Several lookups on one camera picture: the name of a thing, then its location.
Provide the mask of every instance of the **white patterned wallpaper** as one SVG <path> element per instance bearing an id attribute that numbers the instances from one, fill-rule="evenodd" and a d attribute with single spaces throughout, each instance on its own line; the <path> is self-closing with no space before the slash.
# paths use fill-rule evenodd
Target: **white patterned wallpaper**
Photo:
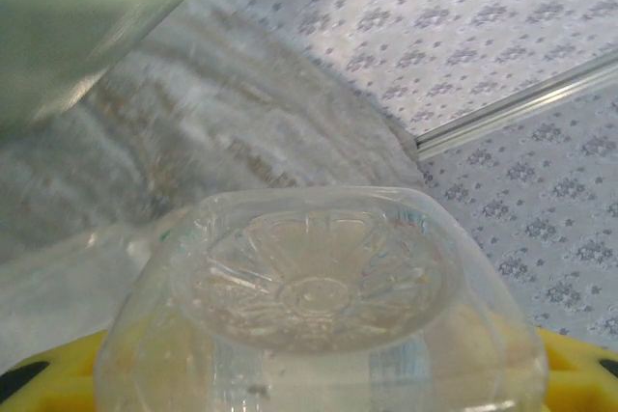
<path id="1" fill-rule="evenodd" d="M 537 324 L 618 349 L 618 85 L 421 169 Z"/>
<path id="2" fill-rule="evenodd" d="M 618 0 L 240 0 L 418 135 L 618 44 Z"/>

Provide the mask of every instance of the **black opening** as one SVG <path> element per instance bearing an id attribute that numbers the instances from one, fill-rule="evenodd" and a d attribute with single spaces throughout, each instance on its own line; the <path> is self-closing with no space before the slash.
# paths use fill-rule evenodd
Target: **black opening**
<path id="1" fill-rule="evenodd" d="M 618 378 L 618 362 L 611 359 L 602 359 L 599 361 L 606 371 Z"/>
<path id="2" fill-rule="evenodd" d="M 48 362 L 33 362 L 14 371 L 0 375 L 0 404 L 26 386 L 39 373 L 44 371 Z"/>

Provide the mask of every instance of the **green object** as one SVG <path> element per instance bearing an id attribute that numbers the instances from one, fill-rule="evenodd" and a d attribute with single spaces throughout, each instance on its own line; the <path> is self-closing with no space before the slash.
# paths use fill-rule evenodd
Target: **green object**
<path id="1" fill-rule="evenodd" d="M 182 0 L 0 0 L 0 133 L 70 108 Z"/>

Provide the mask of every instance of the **floral pattern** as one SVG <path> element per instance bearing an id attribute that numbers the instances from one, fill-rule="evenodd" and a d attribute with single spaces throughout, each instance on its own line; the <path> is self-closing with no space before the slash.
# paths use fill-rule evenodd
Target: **floral pattern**
<path id="1" fill-rule="evenodd" d="M 535 323 L 618 348 L 618 85 L 421 162 Z"/>
<path id="2" fill-rule="evenodd" d="M 414 135 L 618 45 L 618 0 L 239 1 Z"/>

